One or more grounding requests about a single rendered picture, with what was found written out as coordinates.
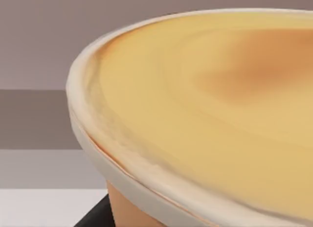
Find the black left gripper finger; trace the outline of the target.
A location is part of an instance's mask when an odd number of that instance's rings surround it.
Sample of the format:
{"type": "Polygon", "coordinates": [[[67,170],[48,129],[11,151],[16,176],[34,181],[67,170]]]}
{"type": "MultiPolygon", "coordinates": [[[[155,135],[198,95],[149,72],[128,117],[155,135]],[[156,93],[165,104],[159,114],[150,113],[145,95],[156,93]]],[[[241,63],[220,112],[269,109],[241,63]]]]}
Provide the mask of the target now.
{"type": "Polygon", "coordinates": [[[74,227],[115,227],[109,195],[101,199],[74,227]]]}

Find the orange cup with cream rim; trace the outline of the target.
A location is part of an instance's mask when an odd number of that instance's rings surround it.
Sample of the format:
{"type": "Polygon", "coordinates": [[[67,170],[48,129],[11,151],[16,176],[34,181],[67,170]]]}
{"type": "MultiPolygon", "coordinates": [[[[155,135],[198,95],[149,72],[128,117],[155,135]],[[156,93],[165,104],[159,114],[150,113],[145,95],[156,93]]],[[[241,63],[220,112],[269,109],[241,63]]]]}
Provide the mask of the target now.
{"type": "Polygon", "coordinates": [[[167,227],[313,227],[313,11],[214,9],[108,33],[74,60],[73,132],[167,227]]]}

